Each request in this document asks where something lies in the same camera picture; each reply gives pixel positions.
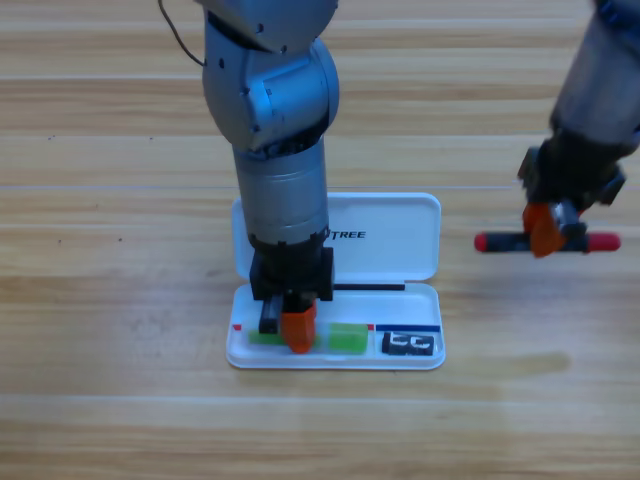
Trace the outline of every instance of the green block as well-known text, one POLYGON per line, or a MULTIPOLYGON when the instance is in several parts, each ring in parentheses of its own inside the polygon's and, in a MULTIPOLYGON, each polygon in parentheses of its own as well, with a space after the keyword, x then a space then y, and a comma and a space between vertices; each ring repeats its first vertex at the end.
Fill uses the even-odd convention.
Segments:
POLYGON ((356 354, 367 351, 369 327, 360 323, 330 323, 329 350, 356 354))
POLYGON ((260 333, 258 330, 249 330, 249 343, 253 345, 286 345, 282 336, 275 333, 260 333))

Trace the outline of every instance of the metal cylinder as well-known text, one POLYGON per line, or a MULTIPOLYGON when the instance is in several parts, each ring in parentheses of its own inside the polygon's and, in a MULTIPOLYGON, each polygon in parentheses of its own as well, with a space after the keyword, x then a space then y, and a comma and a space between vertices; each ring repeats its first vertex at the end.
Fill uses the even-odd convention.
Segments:
POLYGON ((329 213, 323 137, 293 155, 265 158, 234 148, 234 157, 249 238, 294 245, 324 234, 329 213))
POLYGON ((552 124, 629 151, 640 143, 640 44, 612 28, 600 12, 588 26, 552 124))

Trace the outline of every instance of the orange block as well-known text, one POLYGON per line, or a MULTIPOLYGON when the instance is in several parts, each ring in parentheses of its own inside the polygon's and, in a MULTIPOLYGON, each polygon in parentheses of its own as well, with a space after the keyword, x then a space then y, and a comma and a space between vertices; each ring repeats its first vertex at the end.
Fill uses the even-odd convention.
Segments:
POLYGON ((547 203, 529 203, 522 214, 525 233, 531 235, 531 252, 536 258, 560 250, 567 239, 556 226, 547 203))
POLYGON ((280 328, 282 338, 293 353, 309 352, 316 336, 316 302, 302 313, 282 313, 280 328))

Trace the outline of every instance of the black cable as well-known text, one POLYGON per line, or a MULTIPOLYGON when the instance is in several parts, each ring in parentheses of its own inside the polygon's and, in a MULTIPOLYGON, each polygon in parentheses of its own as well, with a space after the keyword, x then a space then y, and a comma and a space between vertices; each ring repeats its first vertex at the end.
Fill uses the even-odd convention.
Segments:
POLYGON ((164 5, 162 4, 163 0, 158 0, 158 6, 160 7, 160 11, 162 12, 162 16, 164 17, 164 19, 167 21, 167 23, 169 24, 169 27, 171 28, 171 31, 173 32, 173 35, 176 37, 176 40, 178 41, 178 43, 180 44, 180 46, 182 47, 182 50, 184 50, 184 53, 186 53, 189 58, 191 60, 193 60, 194 62, 196 62, 198 65, 200 65, 201 67, 204 67, 206 65, 205 62, 203 62, 202 60, 200 60, 198 57, 196 57, 193 53, 191 53, 189 51, 189 49, 187 48, 187 46, 184 44, 184 42, 182 41, 182 39, 180 38, 180 35, 178 34, 178 30, 176 30, 175 25, 173 24, 173 22, 171 21, 171 19, 169 18, 169 14, 167 13, 167 11, 164 9, 164 5))

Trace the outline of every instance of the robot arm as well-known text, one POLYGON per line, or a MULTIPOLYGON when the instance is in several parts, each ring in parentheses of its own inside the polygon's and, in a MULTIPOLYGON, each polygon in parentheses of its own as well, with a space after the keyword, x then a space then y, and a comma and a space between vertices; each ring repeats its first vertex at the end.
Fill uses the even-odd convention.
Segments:
POLYGON ((203 87, 235 158, 255 256, 260 330, 297 353, 313 344, 315 301, 332 300, 323 136, 339 102, 318 36, 337 0, 196 0, 205 16, 203 87))
POLYGON ((625 182, 618 161, 640 144, 640 2, 595 4, 551 115, 553 135, 529 150, 518 173, 538 257, 586 234, 581 212, 613 203, 625 182))

